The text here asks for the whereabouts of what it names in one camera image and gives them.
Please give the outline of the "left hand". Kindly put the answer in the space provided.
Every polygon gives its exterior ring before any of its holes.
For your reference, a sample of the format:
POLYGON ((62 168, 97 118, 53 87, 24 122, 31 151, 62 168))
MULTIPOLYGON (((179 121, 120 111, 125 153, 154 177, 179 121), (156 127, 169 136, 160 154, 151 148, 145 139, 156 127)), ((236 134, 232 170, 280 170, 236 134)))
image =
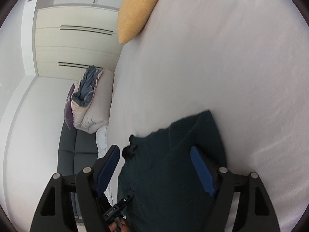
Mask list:
POLYGON ((109 226, 111 232, 121 231, 121 232, 131 232, 129 223, 124 218, 121 218, 118 222, 113 222, 109 226))

